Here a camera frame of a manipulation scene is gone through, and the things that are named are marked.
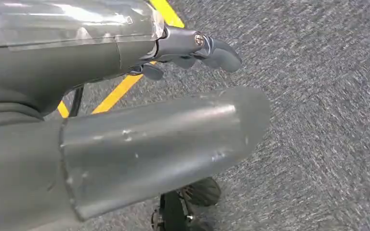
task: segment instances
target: gray carpet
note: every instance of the gray carpet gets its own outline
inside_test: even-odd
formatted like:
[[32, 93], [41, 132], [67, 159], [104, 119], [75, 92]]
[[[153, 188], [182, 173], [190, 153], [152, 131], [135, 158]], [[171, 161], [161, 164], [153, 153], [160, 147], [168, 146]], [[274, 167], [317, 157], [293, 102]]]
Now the gray carpet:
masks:
[[[218, 206], [198, 211], [217, 231], [370, 230], [370, 0], [170, 0], [190, 28], [230, 42], [244, 60], [226, 74], [164, 65], [126, 107], [233, 86], [271, 100], [257, 153], [216, 176]], [[120, 80], [90, 85], [83, 113]], [[72, 231], [148, 231], [155, 200]]]

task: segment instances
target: gray metal tube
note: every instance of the gray metal tube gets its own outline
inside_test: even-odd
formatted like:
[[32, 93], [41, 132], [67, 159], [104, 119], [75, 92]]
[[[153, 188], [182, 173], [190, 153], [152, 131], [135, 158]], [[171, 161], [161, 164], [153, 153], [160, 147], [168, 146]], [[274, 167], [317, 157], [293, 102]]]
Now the gray metal tube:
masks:
[[252, 154], [269, 118], [250, 88], [72, 118], [61, 149], [73, 207], [88, 219], [223, 171]]
[[231, 167], [262, 138], [269, 102], [235, 88], [65, 121], [36, 113], [0, 104], [0, 231], [55, 230]]

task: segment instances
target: black wheel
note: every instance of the black wheel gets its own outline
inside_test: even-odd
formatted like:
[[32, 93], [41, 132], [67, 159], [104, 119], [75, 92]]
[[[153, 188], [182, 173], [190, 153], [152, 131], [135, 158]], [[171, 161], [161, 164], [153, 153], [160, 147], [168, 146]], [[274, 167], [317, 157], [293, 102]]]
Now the black wheel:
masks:
[[188, 226], [189, 231], [213, 231], [213, 228], [205, 222], [191, 222]]
[[205, 207], [217, 204], [221, 196], [221, 189], [212, 177], [187, 185], [182, 192], [189, 203]]

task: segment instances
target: screw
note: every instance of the screw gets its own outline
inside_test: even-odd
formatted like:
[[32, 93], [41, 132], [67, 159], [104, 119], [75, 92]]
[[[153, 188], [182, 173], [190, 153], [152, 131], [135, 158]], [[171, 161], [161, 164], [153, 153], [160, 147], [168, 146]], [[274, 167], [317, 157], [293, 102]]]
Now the screw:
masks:
[[195, 35], [195, 43], [200, 47], [203, 46], [203, 44], [205, 43], [204, 37], [201, 34], [196, 34]]

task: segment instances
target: caster wheel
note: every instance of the caster wheel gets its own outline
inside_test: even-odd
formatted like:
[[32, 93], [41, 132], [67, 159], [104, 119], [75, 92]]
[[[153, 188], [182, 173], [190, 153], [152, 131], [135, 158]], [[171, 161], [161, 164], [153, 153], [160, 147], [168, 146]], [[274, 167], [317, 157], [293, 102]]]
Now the caster wheel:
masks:
[[188, 226], [189, 231], [213, 231], [213, 228], [205, 222], [191, 222]]
[[151, 227], [153, 231], [165, 231], [164, 221], [157, 210], [154, 210], [151, 215]]
[[221, 189], [212, 177], [208, 177], [183, 187], [185, 200], [197, 206], [212, 206], [218, 203]]

